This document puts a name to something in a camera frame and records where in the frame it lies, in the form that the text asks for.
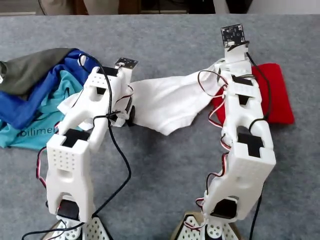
cable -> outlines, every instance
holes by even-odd
[[[218,127],[218,128],[221,128],[221,129],[223,128],[222,124],[220,124],[220,123],[212,120],[211,117],[212,117],[212,116],[216,113],[216,111],[218,111],[218,109],[220,109],[224,104],[225,104],[225,100],[223,100],[222,103],[221,103],[217,108],[212,109],[212,110],[209,112],[209,114],[208,114],[208,121],[209,121],[209,123],[211,123],[212,125],[214,125],[214,126],[216,126],[216,127]]]
[[[45,16],[46,16],[47,14],[45,13],[44,8],[42,7],[41,0],[38,0],[38,3],[39,3],[39,7],[40,7],[40,9],[41,9],[41,11],[42,11],[43,15],[45,15]]]
[[[96,120],[96,119],[104,119],[104,118],[108,119],[108,118],[110,118],[110,117],[112,117],[112,116],[114,116],[114,115],[117,115],[117,114],[119,114],[119,113],[121,113],[121,111],[115,111],[115,112],[112,112],[111,114],[95,116],[95,117],[92,119],[93,128],[95,128],[95,120]]]
[[[249,44],[249,43],[250,43],[249,41],[244,41],[244,42],[242,42],[242,43],[232,45],[231,47],[229,47],[229,49],[227,50],[227,52],[230,52],[232,49],[235,49],[236,47],[239,47],[239,46],[242,46],[242,45],[245,45],[245,44]]]
[[[92,215],[93,217],[96,216],[125,187],[125,185],[131,179],[131,175],[132,175],[130,164],[129,164],[125,154],[122,152],[122,150],[120,149],[119,145],[117,144],[117,141],[115,139],[114,133],[112,132],[112,127],[111,127],[110,120],[108,120],[108,126],[109,126],[109,133],[110,133],[111,140],[112,140],[115,148],[118,150],[118,152],[120,153],[121,157],[124,160],[124,163],[125,163],[126,168],[128,170],[128,176],[125,179],[125,181],[121,184],[121,186],[93,213],[93,215]]]
[[[261,192],[261,195],[260,195],[260,197],[258,199],[258,203],[256,204],[256,209],[255,209],[253,220],[252,220],[252,224],[251,224],[249,240],[252,240],[252,236],[254,234],[255,224],[256,224],[257,217],[258,217],[261,201],[262,201],[262,192]]]
[[[129,164],[125,154],[122,152],[122,150],[120,149],[120,147],[119,147],[119,145],[118,145],[118,143],[117,143],[117,141],[115,139],[114,133],[112,131],[111,122],[109,120],[109,117],[112,114],[112,109],[111,109],[112,108],[112,90],[111,90],[111,85],[110,85],[110,81],[108,79],[108,76],[104,72],[101,63],[95,57],[90,56],[89,54],[86,54],[86,53],[82,53],[82,54],[79,55],[79,58],[81,57],[81,55],[87,56],[87,57],[92,58],[93,60],[95,60],[96,63],[101,68],[101,70],[102,70],[102,72],[103,72],[103,74],[105,76],[105,79],[106,79],[106,82],[107,82],[107,85],[108,85],[108,89],[109,89],[110,98],[109,98],[109,111],[108,111],[108,114],[104,115],[103,117],[108,119],[108,129],[109,129],[109,134],[110,134],[111,140],[112,140],[115,148],[118,150],[118,152],[122,156],[122,158],[123,158],[123,160],[125,162],[125,165],[127,167],[127,170],[128,170],[128,176],[125,179],[125,181],[121,184],[121,186],[92,214],[92,217],[95,217],[127,185],[129,180],[131,179],[132,171],[131,171],[130,164]],[[35,235],[35,234],[46,234],[46,233],[57,232],[57,231],[63,231],[63,232],[71,231],[71,230],[74,230],[74,229],[77,229],[77,228],[81,227],[83,224],[85,224],[85,223],[81,222],[78,225],[70,227],[70,228],[55,228],[55,229],[42,230],[42,231],[31,231],[31,232],[28,232],[28,233],[24,234],[22,236],[21,240],[25,240],[25,238],[27,236]]]
[[[53,126],[53,129],[56,129],[58,124],[60,123],[60,121],[58,121],[54,126]],[[36,171],[35,171],[35,178],[36,179],[39,179],[39,181],[42,183],[42,185],[44,186],[44,188],[46,189],[47,188],[47,184],[46,184],[46,181],[45,179],[40,176],[40,170],[41,170],[41,154],[47,149],[46,146],[44,146],[43,148],[41,148],[39,151],[38,151],[38,154],[37,154],[37,158],[36,158]]]
[[[227,168],[227,164],[226,164],[226,162],[227,162],[227,156],[228,156],[228,152],[225,152],[224,154],[222,154],[222,157],[221,157],[221,161],[222,161],[222,172],[221,172],[221,174],[218,174],[218,173],[216,173],[216,172],[211,172],[211,173],[209,173],[208,174],[208,176],[206,176],[206,194],[208,195],[209,194],[209,184],[208,184],[208,182],[209,182],[209,178],[210,178],[210,176],[211,175],[214,175],[214,176],[216,176],[216,177],[218,177],[218,178],[220,178],[220,177],[222,177],[223,175],[225,175],[225,173],[226,173],[226,168]]]
[[[267,84],[267,88],[268,88],[268,109],[267,112],[265,113],[265,115],[263,116],[263,118],[257,118],[255,120],[253,120],[248,128],[249,132],[251,132],[251,128],[253,127],[253,125],[258,122],[258,121],[266,121],[270,115],[271,112],[271,107],[272,107],[272,99],[271,99],[271,87],[270,87],[270,81],[267,79],[267,77],[264,75],[264,73],[260,70],[260,68],[257,66],[257,64],[254,62],[254,60],[252,59],[252,57],[250,56],[250,54],[247,52],[246,53],[247,57],[249,58],[250,62],[253,64],[253,66],[258,70],[258,72],[261,74],[261,76],[263,77],[263,79],[266,81]]]
[[[125,99],[125,98],[131,97],[131,96],[135,93],[135,90],[133,89],[132,86],[130,86],[130,85],[127,85],[127,86],[131,89],[131,91],[132,91],[131,94],[122,96],[121,98],[119,98],[119,99],[116,101],[116,103],[119,102],[121,99]]]
[[[92,60],[94,60],[96,62],[96,64],[99,66],[100,70],[102,71],[102,73],[103,73],[103,75],[105,77],[105,80],[106,80],[106,84],[108,85],[108,90],[109,90],[109,110],[108,110],[108,114],[111,114],[111,112],[112,112],[112,89],[111,89],[111,85],[110,85],[110,80],[109,80],[107,74],[105,73],[102,64],[94,56],[91,56],[91,55],[89,55],[87,53],[83,52],[83,53],[79,54],[78,58],[80,59],[81,56],[86,56],[86,57],[91,58]]]
[[[61,220],[61,222],[64,224],[64,228],[66,229],[66,228],[67,228],[66,223],[65,223],[63,220]],[[63,231],[62,233],[60,233],[58,236],[53,236],[53,237],[51,237],[51,238],[49,238],[49,239],[47,239],[47,240],[57,239],[57,238],[61,237],[62,234],[64,234],[64,233],[65,233],[65,231]]]
[[[71,231],[71,230],[74,230],[74,229],[77,229],[77,228],[81,227],[83,224],[85,224],[85,223],[81,222],[78,225],[73,226],[73,227],[69,227],[69,228],[54,228],[54,229],[48,229],[48,230],[42,230],[42,231],[31,231],[31,232],[28,232],[28,233],[24,234],[22,236],[21,240],[25,240],[25,238],[27,236],[35,235],[35,234],[47,234],[47,233],[52,233],[52,232],[60,232],[60,231],[67,232],[67,231]]]
[[[185,225],[188,229],[196,230],[196,231],[200,232],[200,229],[203,228],[206,225],[206,223],[204,222],[201,226],[192,226],[187,221],[184,221],[183,225]]]
[[[225,84],[222,86],[223,88],[224,88],[224,86],[227,86],[227,85],[228,85],[227,80],[226,80],[222,75],[220,75],[219,73],[216,73],[215,71],[210,71],[210,70],[201,70],[201,71],[199,71],[199,73],[198,73],[198,75],[197,75],[198,84],[200,85],[201,89],[202,89],[208,96],[214,97],[214,95],[211,95],[211,94],[207,93],[207,91],[204,89],[204,87],[202,86],[202,84],[201,84],[201,82],[200,82],[200,73],[202,73],[202,72],[207,72],[207,73],[216,74],[217,77],[222,78],[222,80],[223,80],[224,83],[225,83]]]
[[[226,134],[224,133],[224,134],[222,135],[222,137],[220,138],[220,143],[221,143],[221,146],[222,146],[224,149],[230,151],[231,146],[229,146],[228,144],[226,144],[226,143],[224,142],[224,137],[225,137],[225,136],[226,136]]]

fabric pile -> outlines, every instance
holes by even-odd
[[[39,150],[64,118],[57,106],[82,90],[96,66],[83,51],[54,48],[10,61],[0,61],[0,147]]]

black cable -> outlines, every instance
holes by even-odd
[[[250,42],[249,41],[244,41],[242,43],[239,43],[239,44],[234,44],[232,45],[231,47],[229,47],[229,49],[227,50],[227,52],[230,52],[232,49],[235,49],[236,47],[239,47],[239,46],[242,46],[242,45],[247,45],[249,44]]]
[[[263,116],[263,118],[257,118],[255,120],[253,120],[248,128],[249,132],[251,132],[251,128],[252,126],[258,122],[258,121],[266,121],[270,115],[271,112],[271,107],[272,107],[272,99],[271,99],[271,87],[270,87],[270,81],[267,79],[267,77],[264,75],[264,73],[260,70],[260,68],[257,66],[257,64],[255,63],[255,61],[252,59],[252,57],[250,56],[250,54],[247,52],[246,53],[247,57],[249,58],[250,62],[253,64],[253,66],[258,70],[258,72],[261,74],[261,76],[263,77],[263,79],[266,81],[267,84],[267,88],[268,88],[268,109],[265,113],[265,115]]]
[[[105,77],[105,80],[106,80],[106,84],[108,85],[108,90],[109,90],[109,110],[108,110],[108,114],[111,114],[111,112],[112,112],[112,90],[111,90],[110,80],[109,80],[107,74],[105,73],[103,66],[101,65],[101,63],[94,56],[91,56],[91,55],[89,55],[87,53],[84,53],[84,52],[79,54],[78,58],[81,59],[81,56],[86,56],[88,58],[93,59],[96,62],[96,64],[98,64],[100,70],[102,71],[102,73],[103,73],[103,75]]]
[[[42,11],[43,15],[45,15],[45,16],[46,16],[47,14],[45,13],[44,8],[42,7],[41,0],[38,0],[38,3],[39,3],[39,7],[40,7],[40,9],[41,9],[41,11]]]
[[[257,217],[258,217],[261,201],[262,201],[262,192],[261,192],[261,195],[260,195],[260,197],[258,199],[258,203],[256,204],[256,209],[255,209],[253,220],[252,220],[252,224],[251,224],[249,240],[252,240],[252,236],[254,234],[255,224],[256,224]]]
[[[67,228],[66,223],[65,223],[64,221],[62,221],[62,220],[61,220],[61,222],[64,224],[64,228],[66,229],[66,228]],[[59,235],[57,235],[57,236],[53,236],[53,237],[49,238],[48,240],[57,239],[57,238],[61,237],[61,236],[62,236],[62,234],[64,234],[64,233],[65,233],[65,232],[63,231],[63,232],[62,232],[62,233],[60,233]]]
[[[108,89],[109,89],[109,113],[106,114],[106,115],[103,115],[103,116],[96,116],[96,118],[99,118],[99,117],[104,117],[104,118],[107,118],[108,119],[108,128],[109,128],[109,134],[110,134],[110,137],[111,137],[111,140],[115,146],[115,148],[118,150],[118,152],[120,153],[120,155],[122,156],[124,162],[125,162],[125,165],[128,169],[128,176],[127,178],[125,179],[125,181],[121,184],[121,186],[92,214],[92,217],[96,217],[97,214],[127,185],[127,183],[129,182],[129,180],[131,179],[131,176],[132,176],[132,171],[131,171],[131,167],[130,167],[130,164],[125,156],[125,154],[122,152],[122,150],[120,149],[116,139],[115,139],[115,136],[114,136],[114,133],[112,131],[112,126],[111,126],[111,122],[109,120],[109,117],[114,115],[114,114],[117,114],[118,112],[115,112],[115,113],[112,113],[112,90],[111,90],[111,85],[110,85],[110,80],[108,78],[108,76],[106,75],[105,71],[103,70],[103,67],[101,65],[101,63],[93,56],[89,55],[89,54],[86,54],[86,53],[81,53],[79,55],[79,58],[81,57],[81,55],[84,55],[84,56],[87,56],[89,58],[92,58],[93,60],[96,61],[96,63],[99,65],[99,67],[101,68],[104,76],[105,76],[105,79],[106,79],[106,82],[107,82],[107,85],[108,85]],[[26,234],[24,234],[21,238],[21,240],[25,240],[25,238],[29,235],[35,235],[35,234],[47,234],[47,233],[51,233],[51,232],[58,232],[58,231],[63,231],[63,232],[67,232],[67,231],[71,231],[71,230],[74,230],[74,229],[77,229],[79,227],[81,227],[83,224],[85,224],[84,222],[81,222],[79,223],[78,225],[76,226],[73,226],[73,227],[69,227],[69,228],[55,228],[55,229],[49,229],[49,230],[42,230],[42,231],[31,231],[31,232],[28,232]]]
[[[112,113],[110,113],[110,114],[95,116],[95,117],[92,119],[93,128],[95,127],[95,120],[96,120],[96,119],[103,119],[103,118],[107,118],[107,119],[108,119],[108,118],[110,118],[110,117],[112,117],[112,116],[114,116],[114,115],[117,115],[117,114],[119,114],[119,113],[121,113],[121,111],[115,111],[115,112],[112,112]]]
[[[93,213],[93,215],[92,215],[93,217],[95,217],[125,187],[125,185],[131,179],[131,175],[132,175],[130,164],[129,164],[125,154],[122,152],[122,150],[120,149],[119,145],[117,144],[117,141],[115,139],[114,133],[112,132],[112,126],[111,126],[110,120],[108,120],[108,127],[109,127],[109,133],[110,133],[111,140],[112,140],[115,148],[118,150],[118,152],[120,153],[121,157],[123,158],[123,160],[125,162],[125,165],[126,165],[127,170],[128,170],[128,177],[121,184],[121,186]]]
[[[81,222],[78,225],[73,226],[73,227],[69,227],[69,228],[54,228],[54,229],[48,229],[48,230],[42,230],[42,231],[31,231],[31,232],[28,232],[28,233],[24,234],[22,236],[21,240],[25,240],[25,238],[27,236],[35,235],[35,234],[47,234],[47,233],[52,233],[52,232],[60,232],[60,231],[67,232],[67,231],[71,231],[71,230],[74,230],[74,229],[77,229],[77,228],[81,227],[83,224],[85,224],[85,223]]]

gray fabric surface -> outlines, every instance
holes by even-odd
[[[79,48],[107,66],[119,57],[139,60],[134,81],[186,75],[223,57],[220,27],[237,23],[257,64],[281,65],[296,120],[271,126],[277,164],[265,184],[254,239],[320,239],[319,15],[6,17],[0,18],[0,54],[9,60]],[[208,111],[169,136],[140,126],[114,129],[133,174],[100,214],[115,240],[168,239],[185,211],[198,210],[194,200],[204,194],[207,173],[221,169],[223,153]],[[36,155],[0,149],[0,239],[18,240],[55,222],[35,179]],[[127,176],[108,135],[91,165],[99,206]],[[45,175],[45,161],[42,166]],[[252,216],[236,223],[247,239]]]

perforated plastic part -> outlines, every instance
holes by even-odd
[[[199,227],[200,225],[197,223],[195,217],[188,216],[185,220],[191,226]],[[176,240],[200,240],[200,231],[191,230],[190,228],[183,225],[180,234],[176,238]]]
[[[60,222],[60,224],[58,225],[57,229],[64,229],[65,225]],[[62,232],[61,231],[55,231],[53,232],[53,235],[51,238],[57,237],[55,238],[55,240],[77,240],[80,236],[81,233],[81,227],[74,229],[74,230],[70,230],[70,231],[66,231],[64,232],[61,236],[59,236]]]
[[[60,222],[57,229],[64,229],[65,225]],[[74,230],[66,231],[61,236],[62,232],[56,231],[53,233],[51,238],[55,240],[78,240],[80,239],[82,228],[82,240],[110,240],[107,231],[105,230],[104,225],[101,223],[98,217],[94,217],[89,223],[85,224],[84,227],[79,227]]]
[[[186,218],[186,222],[194,227],[200,226],[194,216],[188,216]],[[176,240],[204,240],[205,230],[205,226],[200,228],[200,231],[197,231],[183,225],[179,235],[176,237]],[[223,240],[239,240],[235,232],[227,223],[223,224],[222,226],[208,225],[207,233],[212,239],[218,239],[222,235]]]
[[[104,225],[98,217],[94,217],[91,222],[85,226],[82,239],[110,240]]]
[[[223,235],[225,240],[238,240],[237,235],[232,230],[229,224],[224,224],[222,227]]]

